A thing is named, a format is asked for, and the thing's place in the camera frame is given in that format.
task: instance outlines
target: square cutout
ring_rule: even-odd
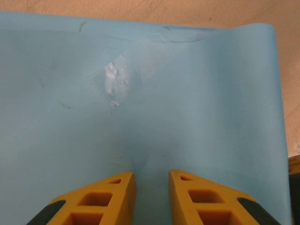
[[[189,190],[189,196],[194,203],[223,203],[223,199],[211,190]]]
[[[109,184],[120,184],[121,181],[122,181],[122,179],[116,179],[116,180],[109,182]]]
[[[204,225],[242,225],[231,211],[199,211]]]
[[[190,178],[188,178],[188,177],[186,177],[186,176],[180,176],[180,179],[181,179],[181,180],[184,180],[184,181],[192,180],[192,179],[190,179]]]
[[[72,213],[62,225],[99,225],[103,214]]]
[[[109,192],[91,192],[86,194],[78,205],[108,206],[112,196]]]

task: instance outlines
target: wooden table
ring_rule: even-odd
[[[0,10],[192,26],[275,26],[289,156],[300,154],[299,0],[2,0]]]

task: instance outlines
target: scuff mark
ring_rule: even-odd
[[[45,83],[42,81],[41,83],[38,83],[42,88],[46,89]]]
[[[79,28],[78,28],[78,32],[81,32],[81,30],[83,29],[83,26],[87,23],[87,21],[84,21],[82,22],[80,25],[79,25]]]
[[[171,30],[171,28],[168,26],[164,26],[164,28],[166,28],[167,30]]]
[[[149,5],[150,12],[147,13],[146,16],[149,16],[151,13],[153,13],[160,5],[164,2],[164,0],[160,0],[160,1],[158,2],[158,4],[157,4],[154,8],[152,8],[153,2],[154,2],[154,1],[152,1],[152,2],[150,3],[150,5]]]
[[[104,37],[107,37],[107,38],[112,38],[112,39],[120,40],[120,41],[135,42],[135,41],[133,41],[133,40],[123,39],[123,38],[119,38],[119,37],[113,37],[113,36],[110,36],[110,35],[103,35],[103,36],[104,36]]]
[[[100,70],[97,70],[96,72],[94,72],[94,73],[92,73],[92,74],[90,74],[90,75],[88,75],[87,77],[86,77],[86,79],[88,79],[89,77],[91,77],[91,76],[93,76],[93,75],[95,75],[96,73],[98,73]]]
[[[127,12],[124,13],[124,15],[129,15],[134,9],[138,8],[139,6],[141,6],[146,0],[141,1],[139,4],[137,4],[136,6],[130,8]]]
[[[161,43],[161,42],[170,42],[170,43],[193,43],[193,42],[202,41],[202,40],[204,40],[204,38],[194,38],[193,40],[187,40],[187,41],[174,41],[174,40],[155,41],[155,40],[153,40],[153,42],[156,42],[156,43]]]
[[[71,106],[67,105],[66,103],[60,101],[59,99],[58,99],[57,101],[58,101],[58,103],[59,103],[63,108],[65,108],[65,109],[69,109],[69,110],[70,110],[70,109],[75,109],[75,107],[71,107]]]

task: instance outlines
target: orange triangular part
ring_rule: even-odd
[[[300,173],[300,156],[294,156],[289,158],[289,174]]]
[[[136,197],[132,172],[123,172],[55,198],[66,203],[47,225],[130,225]]]
[[[170,170],[169,195],[173,225],[258,225],[237,200],[251,196],[191,173]]]

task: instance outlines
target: dark mark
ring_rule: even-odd
[[[83,26],[86,24],[87,22],[84,21],[79,25],[78,31],[81,32],[81,30],[83,29]]]
[[[15,34],[13,34],[13,35],[14,35],[15,38],[19,39],[19,37],[17,35],[15,35]]]
[[[44,82],[41,82],[39,85],[40,85],[42,88],[46,89],[46,86],[45,86]]]
[[[95,75],[96,73],[98,73],[100,70],[97,70],[96,72],[94,72],[94,73],[92,73],[92,74],[90,74],[90,75],[88,75],[87,77],[86,77],[86,79],[88,79],[89,77],[91,77],[91,76],[93,76],[93,75]]]
[[[62,101],[60,101],[60,100],[57,100],[57,101],[58,101],[59,104],[61,104],[62,107],[65,108],[65,109],[74,109],[74,107],[71,107],[71,106],[67,105],[66,103],[64,103],[64,102],[62,102]]]

